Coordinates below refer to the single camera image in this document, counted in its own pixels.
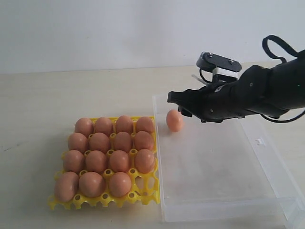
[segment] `brown egg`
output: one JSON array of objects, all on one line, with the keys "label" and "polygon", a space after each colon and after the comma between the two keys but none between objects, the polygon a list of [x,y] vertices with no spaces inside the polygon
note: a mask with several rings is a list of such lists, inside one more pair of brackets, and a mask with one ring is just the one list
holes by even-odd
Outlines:
[{"label": "brown egg", "polygon": [[85,156],[77,150],[70,150],[65,153],[63,159],[63,169],[74,173],[81,172],[85,167]]},{"label": "brown egg", "polygon": [[132,149],[132,137],[127,132],[119,132],[114,138],[113,146],[115,150],[128,153]]},{"label": "brown egg", "polygon": [[101,117],[96,120],[94,125],[94,131],[96,133],[106,134],[108,137],[113,133],[113,124],[109,118]]},{"label": "brown egg", "polygon": [[89,137],[90,134],[93,134],[93,122],[89,118],[79,119],[75,124],[74,132]]},{"label": "brown egg", "polygon": [[88,171],[103,173],[107,166],[107,156],[101,151],[93,150],[86,156],[86,168]]},{"label": "brown egg", "polygon": [[134,166],[140,173],[149,173],[153,170],[154,164],[155,157],[148,149],[141,149],[134,158]]},{"label": "brown egg", "polygon": [[132,181],[130,177],[123,172],[118,172],[112,175],[109,180],[109,190],[114,197],[123,197],[130,192]]},{"label": "brown egg", "polygon": [[68,148],[69,150],[78,150],[84,153],[88,150],[88,139],[83,134],[73,133],[69,136]]},{"label": "brown egg", "polygon": [[104,178],[95,172],[87,172],[83,174],[78,182],[80,191],[86,197],[98,197],[100,196],[105,188]]},{"label": "brown egg", "polygon": [[115,123],[116,133],[127,132],[131,134],[133,132],[133,121],[130,117],[122,115]]},{"label": "brown egg", "polygon": [[154,147],[153,137],[145,131],[139,131],[134,137],[134,146],[137,150],[140,149],[152,150]]},{"label": "brown egg", "polygon": [[114,172],[127,172],[130,168],[128,154],[124,151],[114,151],[109,158],[109,166]]},{"label": "brown egg", "polygon": [[111,148],[110,140],[107,135],[103,133],[95,133],[89,140],[90,150],[99,150],[103,153],[107,153]]},{"label": "brown egg", "polygon": [[181,113],[177,110],[170,110],[166,116],[166,124],[170,131],[180,131],[184,126],[184,121]]},{"label": "brown egg", "polygon": [[60,202],[69,202],[78,191],[79,176],[66,172],[56,181],[54,195]]},{"label": "brown egg", "polygon": [[135,131],[146,131],[148,133],[154,132],[153,121],[150,117],[141,117],[135,125]]}]

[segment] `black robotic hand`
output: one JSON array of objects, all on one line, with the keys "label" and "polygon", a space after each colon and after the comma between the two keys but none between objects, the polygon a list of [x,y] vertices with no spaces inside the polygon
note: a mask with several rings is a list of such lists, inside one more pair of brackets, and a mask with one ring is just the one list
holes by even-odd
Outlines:
[{"label": "black robotic hand", "polygon": [[[275,56],[268,48],[268,40],[276,42],[296,59],[287,62],[285,58]],[[298,119],[305,110],[295,118],[278,120],[291,109],[305,107],[305,50],[296,52],[274,35],[263,39],[263,49],[269,57],[280,59],[282,63],[270,69],[253,65],[239,80],[237,73],[242,69],[239,62],[203,52],[197,66],[206,86],[169,92],[167,102],[177,104],[183,115],[195,115],[202,122],[220,123],[255,114],[276,123]],[[202,71],[213,73],[213,80],[207,81]]]}]

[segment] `transparent plastic box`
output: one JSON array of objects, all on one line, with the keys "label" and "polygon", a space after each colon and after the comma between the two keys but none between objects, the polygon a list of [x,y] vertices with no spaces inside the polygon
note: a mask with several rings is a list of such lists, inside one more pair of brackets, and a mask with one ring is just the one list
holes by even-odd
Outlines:
[{"label": "transparent plastic box", "polygon": [[299,228],[305,199],[257,117],[170,133],[167,95],[153,97],[163,218],[167,222],[284,214]]}]

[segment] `yellow egg tray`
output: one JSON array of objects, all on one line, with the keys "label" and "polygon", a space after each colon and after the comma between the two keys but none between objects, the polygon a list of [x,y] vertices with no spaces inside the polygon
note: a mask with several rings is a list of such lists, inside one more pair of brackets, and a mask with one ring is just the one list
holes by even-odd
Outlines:
[{"label": "yellow egg tray", "polygon": [[[132,118],[132,121],[133,121],[133,133],[131,134],[131,136],[132,136],[132,139],[134,139],[134,136],[136,134],[135,133],[135,125],[136,125],[137,120],[140,117],[131,117],[131,118]],[[115,123],[116,123],[116,120],[118,118],[117,117],[111,117],[109,119],[113,123],[114,133],[112,133],[109,137],[110,141],[111,141],[111,148],[112,149],[110,149],[106,154],[106,156],[108,158],[114,152],[113,140],[116,136]],[[95,123],[97,118],[92,118],[91,120],[93,121],[93,123]],[[154,143],[155,143],[153,153],[156,155],[156,152],[157,152],[157,150],[156,150],[157,149],[156,132],[154,131],[151,135],[152,135],[152,137],[154,139]],[[61,155],[62,159],[64,159],[66,152],[67,151],[62,153],[62,155]],[[110,177],[114,174],[114,172],[110,168],[108,168],[103,172],[103,174],[101,174],[106,181],[106,189],[99,197],[89,198],[89,197],[84,196],[80,191],[78,191],[71,201],[63,203],[63,202],[58,201],[54,195],[51,195],[51,196],[48,197],[48,205],[50,206],[50,208],[52,210],[54,210],[56,205],[63,205],[65,209],[71,209],[71,205],[73,204],[76,209],[80,209],[81,205],[83,203],[88,203],[90,206],[94,207],[99,202],[104,207],[107,207],[110,202],[115,202],[117,204],[117,206],[120,207],[120,208],[123,206],[124,202],[128,202],[128,203],[133,204],[136,201],[140,201],[140,202],[142,202],[143,205],[147,205],[147,204],[149,204],[149,202],[151,200],[154,200],[157,204],[160,204],[160,184],[159,184],[159,179],[156,176],[156,172],[158,170],[158,159],[156,158],[156,163],[155,163],[155,166],[154,166],[154,170],[150,173],[143,174],[143,173],[140,173],[134,166],[134,157],[136,156],[137,152],[138,151],[136,149],[134,149],[134,145],[133,145],[133,149],[130,150],[130,152],[128,153],[128,155],[131,159],[131,162],[132,162],[132,166],[129,169],[129,171],[127,172],[127,174],[131,178],[132,188],[131,188],[130,192],[127,193],[124,197],[116,198],[116,197],[114,197],[110,194],[109,188],[108,188],[108,183],[109,183]],[[86,151],[84,153],[84,155],[87,156],[89,153],[90,153],[90,150]],[[82,170],[79,173],[80,177],[84,173],[87,172],[85,169]],[[58,171],[55,174],[54,179],[57,180],[60,177],[60,175],[64,172],[65,172],[64,170]],[[137,185],[137,183],[138,184],[140,183],[139,179],[142,180],[143,186]]]}]

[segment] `table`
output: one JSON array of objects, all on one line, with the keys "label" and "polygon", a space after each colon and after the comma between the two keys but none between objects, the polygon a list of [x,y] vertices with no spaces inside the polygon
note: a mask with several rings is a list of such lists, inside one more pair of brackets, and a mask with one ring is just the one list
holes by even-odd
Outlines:
[{"label": "table", "polygon": [[[153,115],[152,95],[200,88],[191,77],[197,71],[185,66],[0,75],[0,228],[284,228],[281,221],[254,216],[164,223],[160,205],[152,202],[77,211],[47,206],[67,136],[80,117]],[[305,118],[284,125],[262,122],[304,191]]]}]

